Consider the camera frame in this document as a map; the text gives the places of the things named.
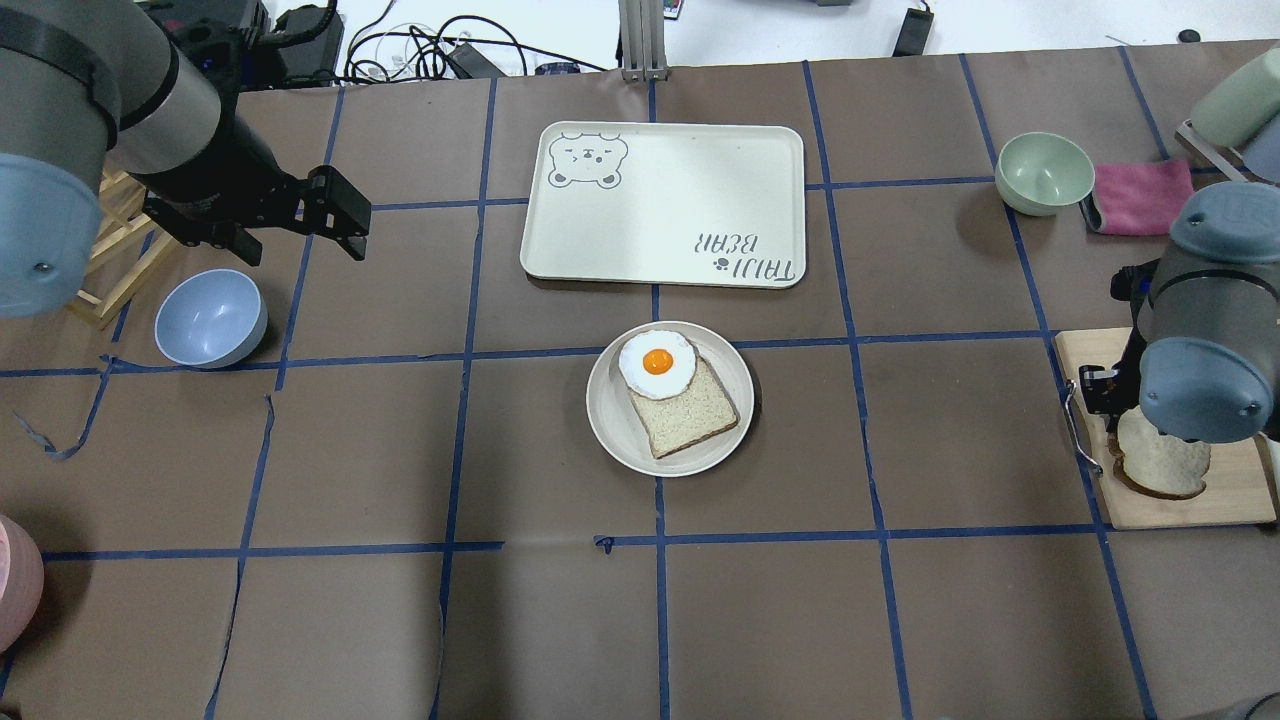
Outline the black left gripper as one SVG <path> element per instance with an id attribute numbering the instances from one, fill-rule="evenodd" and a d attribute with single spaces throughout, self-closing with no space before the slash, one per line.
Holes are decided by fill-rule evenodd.
<path id="1" fill-rule="evenodd" d="M 187 247 L 206 243 L 259 266 L 262 245 L 251 229 L 278 228 L 335 241 L 357 263 L 367 256 L 372 205 L 335 167 L 315 167 L 306 178 L 284 173 L 264 190 L 220 193 L 186 205 L 148 192 L 145 211 Z"/>

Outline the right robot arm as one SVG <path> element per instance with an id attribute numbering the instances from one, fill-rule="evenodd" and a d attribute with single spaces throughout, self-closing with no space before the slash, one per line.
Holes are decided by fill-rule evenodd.
<path id="1" fill-rule="evenodd" d="M 1277 50 L 1206 94 L 1178 133 L 1225 181 L 1176 204 L 1164 255 L 1111 295 L 1132 329 L 1111 366 L 1084 365 L 1084 409 L 1114 430 L 1138 407 L 1162 433 L 1277 438 Z"/>

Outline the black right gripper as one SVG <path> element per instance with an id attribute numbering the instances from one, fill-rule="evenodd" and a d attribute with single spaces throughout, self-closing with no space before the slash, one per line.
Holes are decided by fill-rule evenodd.
<path id="1" fill-rule="evenodd" d="M 1119 421 L 1140 404 L 1140 359 L 1147 346 L 1139 331 L 1130 331 L 1120 359 L 1112 366 L 1085 364 L 1078 368 L 1082 397 L 1089 414 Z"/>

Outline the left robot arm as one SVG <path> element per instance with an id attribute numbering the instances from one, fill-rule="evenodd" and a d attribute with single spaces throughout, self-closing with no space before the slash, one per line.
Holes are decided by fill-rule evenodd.
<path id="1" fill-rule="evenodd" d="M 370 201 L 334 167 L 284 172 L 237 111 L 243 69 L 311 40 L 210 22 L 168 29 L 134 1 L 5 1 L 1 42 L 1 310 L 68 305 L 90 269 L 105 165 L 147 193 L 178 242 L 255 266 L 255 228 L 334 240 L 366 256 Z"/>

